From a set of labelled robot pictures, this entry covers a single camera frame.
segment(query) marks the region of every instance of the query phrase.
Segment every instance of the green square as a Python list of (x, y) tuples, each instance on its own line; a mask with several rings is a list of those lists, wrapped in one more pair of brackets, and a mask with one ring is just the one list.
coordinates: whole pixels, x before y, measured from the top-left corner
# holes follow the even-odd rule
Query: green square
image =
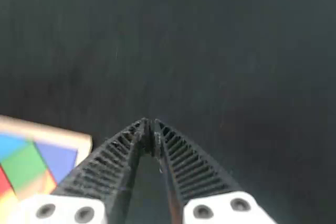
[(1, 165), (14, 191), (28, 186), (47, 168), (33, 143), (4, 159)]

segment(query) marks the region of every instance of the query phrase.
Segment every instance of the screw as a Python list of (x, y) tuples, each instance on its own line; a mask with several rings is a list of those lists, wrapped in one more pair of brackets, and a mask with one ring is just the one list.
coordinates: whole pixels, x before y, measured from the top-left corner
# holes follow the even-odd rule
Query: screw
[(48, 218), (54, 213), (55, 208), (54, 204), (45, 204), (37, 210), (36, 217), (39, 219)]
[(194, 216), (196, 219), (210, 219), (214, 214), (206, 205), (198, 205), (194, 208)]
[(231, 200), (230, 204), (232, 209), (235, 211), (246, 212), (251, 210), (250, 204), (244, 199), (233, 199)]
[(88, 223), (95, 215), (92, 207), (82, 207), (75, 214), (75, 221), (77, 223)]

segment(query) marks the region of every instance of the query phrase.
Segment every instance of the beige card border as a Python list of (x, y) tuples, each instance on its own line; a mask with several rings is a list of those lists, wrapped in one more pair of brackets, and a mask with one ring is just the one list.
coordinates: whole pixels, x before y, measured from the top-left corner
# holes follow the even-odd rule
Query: beige card border
[(55, 144), (77, 150), (76, 166), (91, 152), (90, 135), (0, 115), (0, 132), (32, 138), (38, 143)]

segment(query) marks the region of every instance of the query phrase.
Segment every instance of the colorful card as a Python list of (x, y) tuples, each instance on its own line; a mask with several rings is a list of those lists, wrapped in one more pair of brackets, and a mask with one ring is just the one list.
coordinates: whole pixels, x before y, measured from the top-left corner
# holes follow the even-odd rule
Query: colorful card
[(91, 147), (87, 134), (0, 116), (0, 224), (18, 201), (55, 189)]

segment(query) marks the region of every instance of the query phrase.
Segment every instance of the black table surface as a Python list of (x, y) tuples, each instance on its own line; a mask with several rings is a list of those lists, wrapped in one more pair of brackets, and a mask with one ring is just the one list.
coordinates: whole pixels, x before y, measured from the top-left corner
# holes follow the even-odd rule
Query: black table surface
[[(335, 25), (336, 0), (0, 0), (0, 114), (94, 146), (160, 118), (277, 222), (332, 223)], [(165, 197), (145, 157), (127, 223), (169, 223)]]

